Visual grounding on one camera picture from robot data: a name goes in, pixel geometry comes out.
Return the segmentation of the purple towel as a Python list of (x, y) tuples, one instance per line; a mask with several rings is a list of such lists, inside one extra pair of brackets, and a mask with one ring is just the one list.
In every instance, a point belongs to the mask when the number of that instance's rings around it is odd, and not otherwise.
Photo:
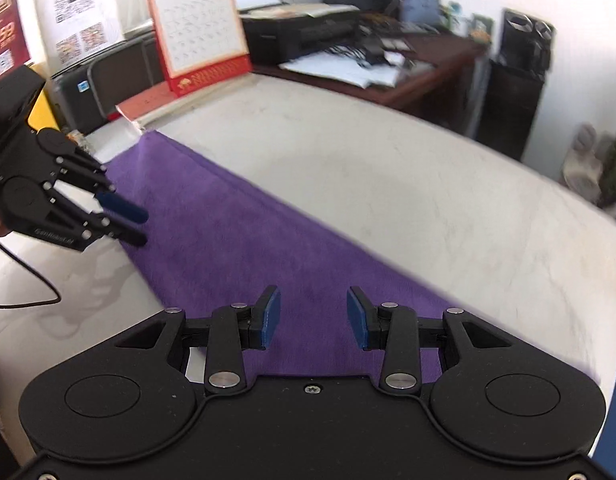
[(113, 158), (107, 174), (148, 211), (148, 241), (127, 255), (164, 306), (202, 318), (279, 287), (271, 344), (244, 356), (250, 376), (376, 376), (381, 353), (360, 349), (348, 322), (351, 286), (422, 318), (448, 308), (422, 282), (160, 133)]

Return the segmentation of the yellow folder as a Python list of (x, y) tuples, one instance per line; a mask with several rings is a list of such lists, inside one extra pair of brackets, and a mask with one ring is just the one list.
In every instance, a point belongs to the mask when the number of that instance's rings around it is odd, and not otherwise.
[(35, 105), (28, 117), (28, 124), (37, 131), (44, 128), (58, 128), (58, 123), (44, 91), (41, 91), (36, 99)]

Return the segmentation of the red book stack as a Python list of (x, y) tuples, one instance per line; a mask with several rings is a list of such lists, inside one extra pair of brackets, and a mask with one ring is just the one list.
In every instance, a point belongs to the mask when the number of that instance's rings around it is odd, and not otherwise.
[(186, 96), (176, 96), (174, 92), (169, 90), (166, 82), (162, 82), (117, 104), (116, 110), (133, 128), (138, 131), (145, 131), (150, 125), (159, 122), (161, 119), (178, 115), (218, 92), (241, 87), (246, 82), (250, 82), (251, 79), (252, 74), (237, 76), (201, 90), (195, 90)]

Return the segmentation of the QR code sign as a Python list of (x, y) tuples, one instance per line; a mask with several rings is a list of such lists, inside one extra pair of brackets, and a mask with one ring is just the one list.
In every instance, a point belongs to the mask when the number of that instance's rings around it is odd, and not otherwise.
[(117, 0), (34, 1), (52, 75), (124, 40)]

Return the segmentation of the red desk calendar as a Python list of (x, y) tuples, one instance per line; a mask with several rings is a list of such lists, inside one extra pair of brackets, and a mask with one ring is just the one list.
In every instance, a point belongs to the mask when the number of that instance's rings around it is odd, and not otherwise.
[(252, 70), (235, 0), (148, 0), (160, 62), (181, 98)]

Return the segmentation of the black printer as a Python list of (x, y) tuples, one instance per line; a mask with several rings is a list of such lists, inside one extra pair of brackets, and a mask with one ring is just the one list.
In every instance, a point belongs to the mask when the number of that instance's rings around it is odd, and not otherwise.
[(347, 4), (279, 4), (240, 14), (250, 59), (276, 66), (351, 42), (360, 10)]

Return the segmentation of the dark wooden desk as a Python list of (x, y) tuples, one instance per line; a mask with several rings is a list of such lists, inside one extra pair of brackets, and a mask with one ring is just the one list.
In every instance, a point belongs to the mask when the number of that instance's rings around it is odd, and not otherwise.
[(399, 76), (394, 88), (370, 86), (363, 89), (276, 66), (259, 65), (254, 72), (352, 96), (421, 118), (455, 133), (467, 133), (475, 110), (473, 87), (477, 65), (488, 60), (490, 47), (450, 32), (409, 35), (406, 40), (413, 48), (406, 58), (414, 66)]

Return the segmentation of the grey slippers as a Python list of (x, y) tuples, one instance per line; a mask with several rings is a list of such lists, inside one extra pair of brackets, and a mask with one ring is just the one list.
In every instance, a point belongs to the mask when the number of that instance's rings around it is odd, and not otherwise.
[(599, 181), (614, 136), (598, 133), (593, 125), (584, 122), (575, 132), (562, 169), (561, 183), (589, 203), (596, 203), (601, 196)]

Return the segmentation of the white papers on desk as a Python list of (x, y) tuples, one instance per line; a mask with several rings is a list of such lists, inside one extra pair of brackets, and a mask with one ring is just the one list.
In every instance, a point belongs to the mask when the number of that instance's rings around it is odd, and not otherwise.
[(387, 52), (383, 63), (370, 65), (350, 56), (318, 52), (280, 65), (281, 70), (344, 82), (358, 88), (381, 86), (394, 88), (407, 59), (400, 53)]

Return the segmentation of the black water dispenser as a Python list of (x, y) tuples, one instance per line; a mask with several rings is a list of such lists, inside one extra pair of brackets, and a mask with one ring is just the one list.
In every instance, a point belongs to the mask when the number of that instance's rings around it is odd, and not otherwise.
[(521, 160), (547, 74), (555, 29), (526, 13), (503, 11), (499, 52), (490, 61), (476, 141)]

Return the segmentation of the blue bag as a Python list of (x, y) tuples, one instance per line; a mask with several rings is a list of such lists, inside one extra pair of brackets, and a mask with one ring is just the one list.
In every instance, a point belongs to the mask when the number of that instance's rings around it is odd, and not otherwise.
[(439, 0), (402, 0), (400, 20), (403, 23), (437, 26), (442, 22)]

